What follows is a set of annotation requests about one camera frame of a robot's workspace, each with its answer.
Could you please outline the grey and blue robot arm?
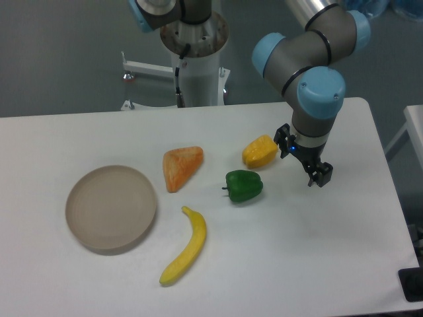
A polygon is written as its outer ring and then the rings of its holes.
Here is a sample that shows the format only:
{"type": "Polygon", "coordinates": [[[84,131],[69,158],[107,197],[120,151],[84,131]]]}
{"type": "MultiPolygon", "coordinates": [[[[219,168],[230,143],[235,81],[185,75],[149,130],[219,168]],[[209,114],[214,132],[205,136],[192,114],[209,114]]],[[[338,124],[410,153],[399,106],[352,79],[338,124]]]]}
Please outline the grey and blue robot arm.
{"type": "MultiPolygon", "coordinates": [[[[158,30],[171,54],[176,104],[180,108],[215,106],[217,64],[229,28],[210,1],[130,1],[137,25],[158,30]]],[[[330,68],[367,45],[371,30],[358,11],[346,11],[337,1],[288,1],[303,33],[286,38],[274,32],[259,40],[252,64],[293,111],[290,123],[278,128],[275,142],[283,156],[294,156],[311,184],[324,186],[332,166],[321,153],[346,92],[343,76],[330,68]]]]}

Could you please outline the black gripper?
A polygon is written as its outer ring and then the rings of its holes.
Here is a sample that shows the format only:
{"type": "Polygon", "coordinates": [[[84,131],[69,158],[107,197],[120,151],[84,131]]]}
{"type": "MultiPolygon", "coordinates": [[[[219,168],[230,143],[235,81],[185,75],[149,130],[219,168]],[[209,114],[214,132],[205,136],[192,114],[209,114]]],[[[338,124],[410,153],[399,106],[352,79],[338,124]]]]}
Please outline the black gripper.
{"type": "Polygon", "coordinates": [[[274,136],[274,142],[281,151],[280,158],[284,159],[292,154],[302,165],[309,175],[308,186],[313,184],[322,188],[330,182],[332,178],[333,166],[327,162],[321,162],[321,154],[326,143],[319,146],[303,146],[299,143],[300,135],[290,135],[290,126],[285,123],[279,127],[274,136]]]}

